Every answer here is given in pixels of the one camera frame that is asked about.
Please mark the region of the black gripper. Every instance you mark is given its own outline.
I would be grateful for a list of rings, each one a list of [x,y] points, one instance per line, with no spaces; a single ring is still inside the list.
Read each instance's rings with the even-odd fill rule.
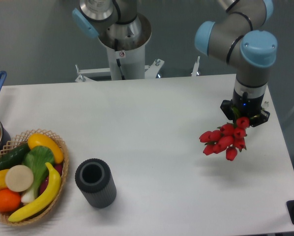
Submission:
[[[270,112],[262,108],[265,90],[266,84],[248,87],[235,80],[232,100],[223,100],[220,109],[228,120],[246,117],[250,120],[250,126],[259,126],[266,123],[270,116]]]

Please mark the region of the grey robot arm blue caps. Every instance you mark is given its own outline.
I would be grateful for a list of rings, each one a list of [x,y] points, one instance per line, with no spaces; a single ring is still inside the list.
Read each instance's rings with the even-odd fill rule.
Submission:
[[[249,118],[252,127],[268,121],[262,101],[275,63],[277,39],[260,27],[271,17],[270,0],[222,0],[227,18],[206,21],[198,28],[194,44],[198,51],[224,61],[236,69],[231,100],[220,108],[232,121]],[[151,37],[149,20],[137,11],[135,0],[82,0],[72,11],[79,29],[98,38],[106,48],[111,78],[133,80],[153,78],[155,66],[145,65],[145,46]]]

